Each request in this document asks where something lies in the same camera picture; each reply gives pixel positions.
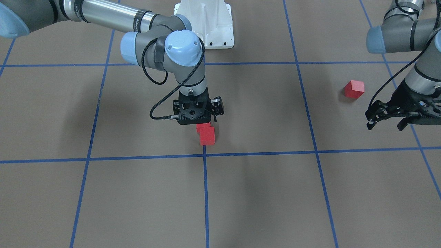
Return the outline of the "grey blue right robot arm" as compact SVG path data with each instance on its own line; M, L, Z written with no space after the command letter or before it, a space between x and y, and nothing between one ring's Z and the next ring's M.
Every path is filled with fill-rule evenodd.
M156 85L174 75L177 86L150 110L153 120L205 124L225 113L211 99L205 78L205 44L187 17L164 16L109 0L2 0L1 36L18 38L61 21L86 22L124 33L121 56Z

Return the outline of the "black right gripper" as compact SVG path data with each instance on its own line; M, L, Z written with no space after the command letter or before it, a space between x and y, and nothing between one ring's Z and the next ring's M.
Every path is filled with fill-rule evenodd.
M225 114L222 97L211 100L208 88L197 96L186 96L179 92L178 100L173 101L172 108L174 115L178 115L177 122L180 125L209 123L211 116L216 122L217 116Z

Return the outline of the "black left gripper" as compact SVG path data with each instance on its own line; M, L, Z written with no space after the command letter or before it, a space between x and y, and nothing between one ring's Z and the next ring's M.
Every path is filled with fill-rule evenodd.
M409 124L440 125L440 86L435 86L434 93L423 95L414 92L402 82L390 101L383 103L376 100L365 112L365 116L368 130L372 130L378 121L391 117L402 118L397 124L399 131L403 131Z

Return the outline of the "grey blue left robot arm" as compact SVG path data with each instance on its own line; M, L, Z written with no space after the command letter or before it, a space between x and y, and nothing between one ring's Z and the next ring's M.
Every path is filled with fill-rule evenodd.
M383 23L368 31L366 46L370 53L419 52L388 102L376 100L376 94L372 97L365 112L369 130L391 117L401 118L399 130L408 124L440 125L440 1L435 4L436 18L420 20L424 0L394 0Z

